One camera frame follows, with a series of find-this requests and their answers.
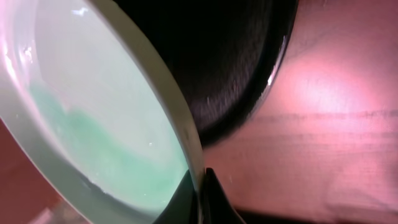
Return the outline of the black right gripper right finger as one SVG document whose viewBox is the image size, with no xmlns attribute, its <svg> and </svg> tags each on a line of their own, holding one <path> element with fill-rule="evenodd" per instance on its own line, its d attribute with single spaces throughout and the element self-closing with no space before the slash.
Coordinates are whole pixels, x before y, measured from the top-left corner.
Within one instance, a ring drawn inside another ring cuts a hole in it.
<svg viewBox="0 0 398 224">
<path fill-rule="evenodd" d="M 205 170 L 201 207 L 204 224 L 246 224 L 230 204 L 212 168 Z"/>
</svg>

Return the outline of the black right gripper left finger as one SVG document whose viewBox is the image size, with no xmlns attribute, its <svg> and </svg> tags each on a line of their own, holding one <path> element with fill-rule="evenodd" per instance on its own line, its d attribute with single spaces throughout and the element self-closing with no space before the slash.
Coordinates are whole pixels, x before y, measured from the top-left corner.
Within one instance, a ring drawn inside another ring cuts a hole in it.
<svg viewBox="0 0 398 224">
<path fill-rule="evenodd" d="M 169 204 L 154 224 L 197 224 L 198 202 L 189 171 L 186 171 Z"/>
</svg>

